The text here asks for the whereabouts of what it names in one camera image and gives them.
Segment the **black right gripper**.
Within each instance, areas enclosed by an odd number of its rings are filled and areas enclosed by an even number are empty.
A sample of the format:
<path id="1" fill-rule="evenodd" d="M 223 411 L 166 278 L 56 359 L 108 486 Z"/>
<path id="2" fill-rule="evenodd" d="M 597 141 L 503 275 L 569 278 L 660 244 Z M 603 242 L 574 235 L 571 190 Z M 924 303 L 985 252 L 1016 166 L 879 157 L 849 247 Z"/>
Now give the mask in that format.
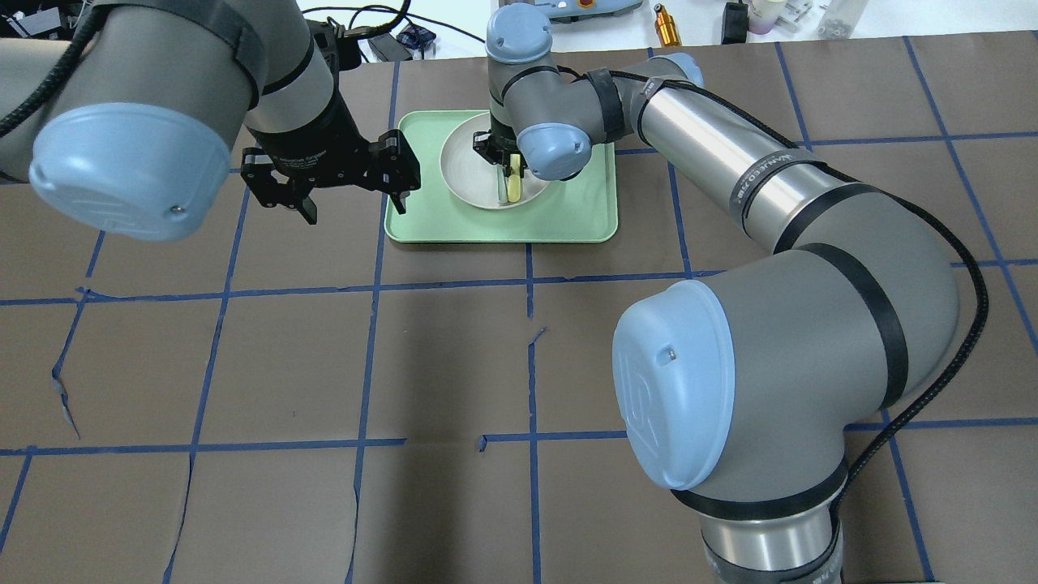
<path id="1" fill-rule="evenodd" d="M 520 169 L 527 167 L 526 159 L 518 148 L 514 129 L 501 122 L 494 114 L 490 114 L 488 130 L 475 132 L 472 135 L 472 148 L 486 162 L 503 166 L 506 169 L 512 165 L 512 156 L 514 155 L 519 156 Z"/>

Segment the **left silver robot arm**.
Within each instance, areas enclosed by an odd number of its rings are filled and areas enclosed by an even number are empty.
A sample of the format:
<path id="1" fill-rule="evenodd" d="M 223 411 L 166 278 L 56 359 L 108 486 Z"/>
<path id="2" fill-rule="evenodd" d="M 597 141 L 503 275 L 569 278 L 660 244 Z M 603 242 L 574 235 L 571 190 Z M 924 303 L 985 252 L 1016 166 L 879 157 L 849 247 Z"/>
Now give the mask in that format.
<path id="1" fill-rule="evenodd" d="M 190 237 L 231 166 L 266 208 L 316 223 L 316 188 L 398 212 L 420 188 L 400 130 L 371 141 L 340 92 L 360 38 L 293 1 L 92 1 L 69 41 L 2 40 L 2 177 L 112 234 Z"/>

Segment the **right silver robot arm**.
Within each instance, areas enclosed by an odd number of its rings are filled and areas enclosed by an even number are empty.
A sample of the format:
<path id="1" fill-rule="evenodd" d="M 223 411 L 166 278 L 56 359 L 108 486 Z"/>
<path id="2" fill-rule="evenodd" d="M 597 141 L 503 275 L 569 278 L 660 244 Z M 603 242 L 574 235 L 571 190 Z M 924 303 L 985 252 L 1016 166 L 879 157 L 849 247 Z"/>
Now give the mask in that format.
<path id="1" fill-rule="evenodd" d="M 490 16 L 475 152 L 568 180 L 635 134 L 769 252 L 620 317 L 616 399 L 641 469 L 698 515 L 716 582 L 841 582 L 847 488 L 976 346 L 979 266 L 931 213 L 705 88 L 693 56 L 566 81 L 552 45 L 529 3 Z"/>

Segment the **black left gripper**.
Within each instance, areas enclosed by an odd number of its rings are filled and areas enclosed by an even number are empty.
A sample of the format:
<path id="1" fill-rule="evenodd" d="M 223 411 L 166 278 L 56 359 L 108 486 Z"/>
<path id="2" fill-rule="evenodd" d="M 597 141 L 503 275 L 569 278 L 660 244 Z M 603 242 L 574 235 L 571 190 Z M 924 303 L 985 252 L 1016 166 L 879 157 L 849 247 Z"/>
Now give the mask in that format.
<path id="1" fill-rule="evenodd" d="M 392 129 L 364 138 L 352 122 L 267 133 L 244 126 L 256 145 L 244 148 L 240 174 L 260 206 L 294 210 L 316 225 L 315 189 L 356 186 L 388 196 L 405 215 L 405 200 L 418 190 L 420 163 L 404 133 Z"/>

